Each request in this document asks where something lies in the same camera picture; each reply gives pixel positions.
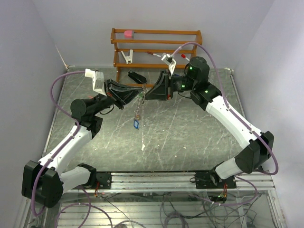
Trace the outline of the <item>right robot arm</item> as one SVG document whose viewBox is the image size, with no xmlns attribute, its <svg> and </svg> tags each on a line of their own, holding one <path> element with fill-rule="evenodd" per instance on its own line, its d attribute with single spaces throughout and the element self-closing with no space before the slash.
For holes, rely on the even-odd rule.
<svg viewBox="0 0 304 228">
<path fill-rule="evenodd" d="M 210 184 L 220 188 L 226 179 L 239 173 L 252 173 L 271 157 L 274 136 L 262 132 L 248 122 L 223 96 L 223 93 L 209 82 L 210 67 L 203 57 L 192 57 L 185 66 L 185 75 L 173 74 L 176 62 L 164 53 L 161 60 L 168 65 L 153 88 L 146 95 L 147 100 L 169 100 L 176 92 L 190 92 L 191 100 L 202 110 L 215 117 L 239 143 L 242 151 L 209 171 Z"/>
</svg>

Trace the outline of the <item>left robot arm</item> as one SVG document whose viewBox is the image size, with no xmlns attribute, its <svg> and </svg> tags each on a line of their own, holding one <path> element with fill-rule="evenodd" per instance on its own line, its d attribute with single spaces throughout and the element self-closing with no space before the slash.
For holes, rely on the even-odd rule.
<svg viewBox="0 0 304 228">
<path fill-rule="evenodd" d="M 39 161 L 29 161 L 23 171 L 21 194 L 31 200 L 31 207 L 55 206 L 62 195 L 78 186 L 91 189 L 96 185 L 96 168 L 81 163 L 71 171 L 66 166 L 76 153 L 94 139 L 103 119 L 97 114 L 111 106 L 124 109 L 139 93 L 141 87 L 122 85 L 111 79 L 93 79 L 91 99 L 76 99 L 71 103 L 70 117 L 75 124 L 68 135 Z"/>
</svg>

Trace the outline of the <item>round metal keyring disc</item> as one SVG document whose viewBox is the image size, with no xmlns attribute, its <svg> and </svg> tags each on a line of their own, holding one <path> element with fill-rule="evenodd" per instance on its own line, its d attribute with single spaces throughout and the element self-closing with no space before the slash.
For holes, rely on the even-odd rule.
<svg viewBox="0 0 304 228">
<path fill-rule="evenodd" d="M 139 93 L 139 94 L 142 94 L 142 99 L 139 99 L 138 96 L 136 98 L 136 100 L 137 100 L 137 106 L 136 106 L 136 109 L 134 111 L 134 119 L 133 120 L 140 121 L 140 119 L 141 119 L 141 110 L 142 110 L 143 104 L 145 103 L 145 94 L 146 94 L 146 92 L 147 92 L 147 87 L 144 84 L 142 86 L 142 91 Z"/>
</svg>

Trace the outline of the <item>blue key tag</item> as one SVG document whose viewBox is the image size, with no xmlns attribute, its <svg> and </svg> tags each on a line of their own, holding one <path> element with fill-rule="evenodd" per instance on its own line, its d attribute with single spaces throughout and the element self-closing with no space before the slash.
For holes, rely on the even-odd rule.
<svg viewBox="0 0 304 228">
<path fill-rule="evenodd" d="M 139 129 L 139 121 L 138 120 L 134 120 L 133 121 L 133 126 L 134 126 L 135 129 L 138 130 Z"/>
</svg>

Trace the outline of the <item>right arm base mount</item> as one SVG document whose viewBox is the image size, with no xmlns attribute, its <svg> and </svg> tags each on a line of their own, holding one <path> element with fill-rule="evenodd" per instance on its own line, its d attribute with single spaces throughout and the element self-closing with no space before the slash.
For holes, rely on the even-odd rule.
<svg viewBox="0 0 304 228">
<path fill-rule="evenodd" d="M 195 171 L 190 182 L 194 183 L 196 189 L 235 189 L 237 187 L 235 177 L 231 176 L 227 179 L 221 179 L 215 172 L 215 168 L 211 170 L 198 170 Z"/>
</svg>

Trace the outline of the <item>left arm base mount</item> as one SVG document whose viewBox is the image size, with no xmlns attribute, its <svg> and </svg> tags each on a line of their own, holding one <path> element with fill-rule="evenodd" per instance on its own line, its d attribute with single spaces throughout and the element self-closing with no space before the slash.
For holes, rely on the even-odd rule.
<svg viewBox="0 0 304 228">
<path fill-rule="evenodd" d="M 73 189 L 77 186 L 83 186 L 86 189 L 109 190 L 112 184 L 112 175 L 110 172 L 80 172 L 68 177 L 65 183 L 65 190 Z"/>
</svg>

